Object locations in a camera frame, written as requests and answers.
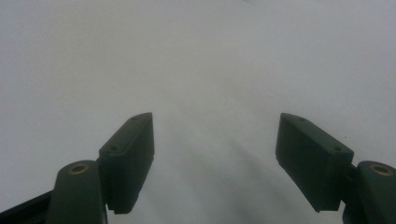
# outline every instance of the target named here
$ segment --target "round fitting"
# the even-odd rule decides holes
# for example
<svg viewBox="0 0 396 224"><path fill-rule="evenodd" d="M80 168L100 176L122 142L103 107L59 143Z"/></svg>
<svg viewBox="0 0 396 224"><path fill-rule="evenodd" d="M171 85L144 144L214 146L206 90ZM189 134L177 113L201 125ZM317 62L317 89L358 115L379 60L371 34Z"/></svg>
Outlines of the round fitting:
<svg viewBox="0 0 396 224"><path fill-rule="evenodd" d="M83 164L83 163L76 164L69 169L69 174L70 175L79 175L79 174L86 172L88 169L90 169L90 166L87 164Z"/></svg>
<svg viewBox="0 0 396 224"><path fill-rule="evenodd" d="M371 164L370 168L379 175L393 176L393 171L380 164Z"/></svg>

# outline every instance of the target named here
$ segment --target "bolt hole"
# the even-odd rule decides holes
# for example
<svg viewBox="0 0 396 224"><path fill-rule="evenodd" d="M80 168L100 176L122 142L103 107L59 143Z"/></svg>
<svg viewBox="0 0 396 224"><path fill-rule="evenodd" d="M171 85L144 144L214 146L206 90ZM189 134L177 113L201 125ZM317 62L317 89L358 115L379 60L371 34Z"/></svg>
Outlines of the bolt hole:
<svg viewBox="0 0 396 224"><path fill-rule="evenodd" d="M372 164L370 166L374 172L378 173L379 175L386 175L386 176L391 176L393 175L393 172L386 166L379 165L379 164Z"/></svg>
<svg viewBox="0 0 396 224"><path fill-rule="evenodd" d="M69 174L70 175L79 175L86 172L90 167L86 164L77 164L70 168Z"/></svg>

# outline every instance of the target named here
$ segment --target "dark green mount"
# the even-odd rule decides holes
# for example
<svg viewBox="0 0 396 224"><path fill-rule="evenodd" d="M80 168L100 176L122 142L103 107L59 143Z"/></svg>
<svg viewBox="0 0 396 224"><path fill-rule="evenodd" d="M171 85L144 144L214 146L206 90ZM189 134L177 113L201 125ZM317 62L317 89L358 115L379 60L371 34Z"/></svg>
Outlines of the dark green mount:
<svg viewBox="0 0 396 224"><path fill-rule="evenodd" d="M353 151L307 119L281 114L276 158L317 211L346 204L346 224L396 223L396 170L376 161L353 166Z"/></svg>
<svg viewBox="0 0 396 224"><path fill-rule="evenodd" d="M153 156L151 113L132 117L99 150L97 161L65 166L54 190L3 212L0 223L107 223L106 204L115 214L132 211Z"/></svg>

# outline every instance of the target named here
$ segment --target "clamp jaw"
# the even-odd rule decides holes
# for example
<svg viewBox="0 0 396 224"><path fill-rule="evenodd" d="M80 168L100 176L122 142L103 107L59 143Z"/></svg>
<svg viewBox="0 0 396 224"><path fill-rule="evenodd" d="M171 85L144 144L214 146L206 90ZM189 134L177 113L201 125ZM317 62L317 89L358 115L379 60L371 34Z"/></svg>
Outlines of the clamp jaw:
<svg viewBox="0 0 396 224"><path fill-rule="evenodd" d="M152 115L134 116L99 150L97 161L66 165L54 190L0 214L0 223L107 223L106 204L115 214L132 211L153 156Z"/></svg>
<svg viewBox="0 0 396 224"><path fill-rule="evenodd" d="M276 158L317 211L337 211L346 224L396 223L396 170L376 161L353 166L354 152L307 119L281 114Z"/></svg>

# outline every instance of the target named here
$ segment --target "dark green plastic part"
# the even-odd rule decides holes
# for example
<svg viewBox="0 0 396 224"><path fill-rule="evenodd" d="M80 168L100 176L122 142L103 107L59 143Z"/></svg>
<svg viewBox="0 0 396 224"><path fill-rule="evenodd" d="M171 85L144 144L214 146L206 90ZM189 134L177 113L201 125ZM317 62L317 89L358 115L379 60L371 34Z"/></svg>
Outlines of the dark green plastic part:
<svg viewBox="0 0 396 224"><path fill-rule="evenodd" d="M59 171L46 223L106 223L106 208L96 161L73 162Z"/></svg>
<svg viewBox="0 0 396 224"><path fill-rule="evenodd" d="M357 184L369 223L396 223L396 170L380 162L362 161Z"/></svg>
<svg viewBox="0 0 396 224"><path fill-rule="evenodd" d="M115 214L131 212L154 155L151 113L128 119L99 150L106 202Z"/></svg>
<svg viewBox="0 0 396 224"><path fill-rule="evenodd" d="M276 158L317 212L338 210L339 181L352 163L351 149L309 120L281 114Z"/></svg>

